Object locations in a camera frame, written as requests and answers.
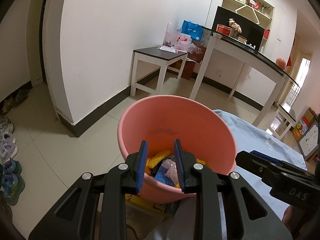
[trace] blue tote bag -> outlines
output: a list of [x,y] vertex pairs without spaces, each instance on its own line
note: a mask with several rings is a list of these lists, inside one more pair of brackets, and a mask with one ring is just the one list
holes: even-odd
[[202,28],[199,24],[183,21],[181,33],[190,35],[193,40],[200,41]]

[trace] dark table top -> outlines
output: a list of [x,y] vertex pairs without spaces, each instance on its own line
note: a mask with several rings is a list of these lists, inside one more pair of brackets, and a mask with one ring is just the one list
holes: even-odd
[[256,57],[257,59],[261,60],[263,63],[265,63],[266,65],[268,65],[269,67],[271,67],[272,69],[277,71],[280,75],[289,77],[293,83],[295,83],[297,86],[299,86],[296,83],[296,81],[288,73],[283,71],[281,68],[279,68],[276,65],[276,63],[274,63],[272,60],[268,59],[266,56],[264,56],[263,54],[261,54],[257,50],[252,49],[252,48],[248,47],[247,45],[245,45],[244,43],[242,43],[242,42],[240,42],[240,41],[238,41],[236,39],[233,39],[233,38],[231,38],[231,37],[229,37],[229,36],[227,36],[225,34],[213,31],[213,30],[211,30],[209,28],[206,28],[206,27],[202,27],[202,28],[211,31],[211,35],[212,36],[213,36],[213,33],[221,34],[221,40],[224,40],[224,41],[226,41],[226,42],[228,42],[230,44],[233,44],[233,45],[239,47],[240,49],[252,54],[254,57]]
[[166,61],[170,61],[172,59],[175,59],[177,57],[180,57],[182,55],[187,54],[186,52],[178,51],[178,53],[168,52],[164,50],[158,49],[158,47],[151,47],[151,48],[145,48],[145,49],[135,49],[133,52],[137,52],[143,55],[163,59]]
[[286,113],[294,120],[296,121],[296,113],[294,110],[286,103],[282,103],[279,105]]

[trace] black computer monitor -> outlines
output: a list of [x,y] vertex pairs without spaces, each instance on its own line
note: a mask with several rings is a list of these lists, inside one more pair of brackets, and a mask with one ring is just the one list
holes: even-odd
[[218,6],[212,30],[217,30],[218,24],[229,27],[230,18],[240,25],[242,33],[239,35],[247,39],[247,44],[255,45],[256,50],[259,50],[265,29],[233,11]]

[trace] red box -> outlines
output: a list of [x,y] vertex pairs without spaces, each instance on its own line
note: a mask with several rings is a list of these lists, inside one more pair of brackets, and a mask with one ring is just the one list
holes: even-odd
[[224,26],[224,25],[222,25],[222,24],[218,24],[216,31],[217,31],[218,33],[222,33],[222,34],[224,34],[224,35],[229,36],[229,35],[230,35],[231,28],[229,28],[229,27],[227,27],[227,26]]
[[270,33],[270,30],[264,30],[263,37],[265,37],[266,39],[269,38],[269,33]]

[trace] bed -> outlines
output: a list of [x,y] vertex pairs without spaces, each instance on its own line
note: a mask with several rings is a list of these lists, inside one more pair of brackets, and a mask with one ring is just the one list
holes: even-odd
[[[239,117],[221,110],[215,110],[232,131],[237,143],[238,152],[258,152],[269,155],[273,158],[287,161],[300,168],[307,169],[303,156],[287,146],[283,142],[269,135],[265,131],[254,127]],[[259,193],[259,195],[272,208],[276,215],[282,219],[288,204],[270,196],[271,188],[261,182],[261,179],[250,172],[236,167],[235,171],[239,172],[246,181]],[[173,219],[169,219],[156,227],[145,238],[146,240],[192,240],[194,217],[195,217],[195,198],[190,197],[181,201],[180,206]],[[224,239],[226,239],[226,229],[222,226]]]

